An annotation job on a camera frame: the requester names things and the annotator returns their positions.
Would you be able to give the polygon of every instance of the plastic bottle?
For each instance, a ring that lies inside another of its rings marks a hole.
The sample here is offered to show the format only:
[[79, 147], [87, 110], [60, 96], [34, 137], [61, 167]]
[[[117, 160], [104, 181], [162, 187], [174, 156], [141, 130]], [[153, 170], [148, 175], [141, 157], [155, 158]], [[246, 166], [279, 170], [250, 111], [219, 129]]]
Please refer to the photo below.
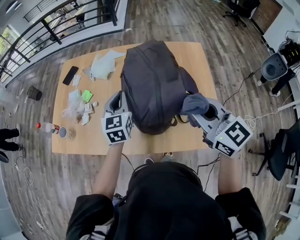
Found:
[[60, 130], [59, 126], [49, 122], [42, 122], [42, 123], [38, 122], [36, 124], [36, 127], [41, 129], [45, 133], [58, 134], [58, 131]]

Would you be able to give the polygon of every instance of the gray backpack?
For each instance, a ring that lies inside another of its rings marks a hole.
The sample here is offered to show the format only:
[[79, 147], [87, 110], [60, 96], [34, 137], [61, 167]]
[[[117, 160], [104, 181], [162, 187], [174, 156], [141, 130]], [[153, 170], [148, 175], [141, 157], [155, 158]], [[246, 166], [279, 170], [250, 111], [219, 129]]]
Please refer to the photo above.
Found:
[[180, 113], [187, 93], [198, 92], [190, 74], [179, 67], [162, 41], [152, 40], [127, 50], [121, 86], [137, 128], [146, 134], [166, 131]]

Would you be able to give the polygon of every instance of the small cup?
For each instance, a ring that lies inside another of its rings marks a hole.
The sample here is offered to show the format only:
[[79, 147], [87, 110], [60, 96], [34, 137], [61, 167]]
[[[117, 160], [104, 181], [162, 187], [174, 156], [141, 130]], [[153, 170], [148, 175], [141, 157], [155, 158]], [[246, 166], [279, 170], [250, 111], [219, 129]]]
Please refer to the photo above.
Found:
[[73, 131], [66, 127], [60, 127], [58, 134], [60, 135], [60, 138], [71, 139], [73, 137]]

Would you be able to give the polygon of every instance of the gray cloth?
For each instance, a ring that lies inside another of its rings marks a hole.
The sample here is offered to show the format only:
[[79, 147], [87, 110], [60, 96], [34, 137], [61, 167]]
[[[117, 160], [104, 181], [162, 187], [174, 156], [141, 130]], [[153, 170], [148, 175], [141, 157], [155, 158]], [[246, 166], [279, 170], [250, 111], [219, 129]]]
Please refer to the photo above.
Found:
[[182, 105], [180, 115], [187, 115], [189, 123], [193, 127], [196, 127], [197, 124], [193, 121], [193, 119], [189, 115], [205, 114], [208, 111], [209, 106], [210, 106], [209, 102], [201, 93], [188, 95], [183, 100], [183, 105]]

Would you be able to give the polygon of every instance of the green sticky note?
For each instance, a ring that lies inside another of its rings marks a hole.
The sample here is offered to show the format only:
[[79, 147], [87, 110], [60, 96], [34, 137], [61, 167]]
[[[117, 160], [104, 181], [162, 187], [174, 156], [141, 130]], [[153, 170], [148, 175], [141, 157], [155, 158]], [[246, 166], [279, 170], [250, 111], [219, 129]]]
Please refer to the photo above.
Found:
[[90, 99], [92, 98], [93, 94], [88, 91], [88, 90], [84, 90], [83, 94], [81, 95], [81, 97], [83, 98], [83, 100], [88, 103], [90, 101]]

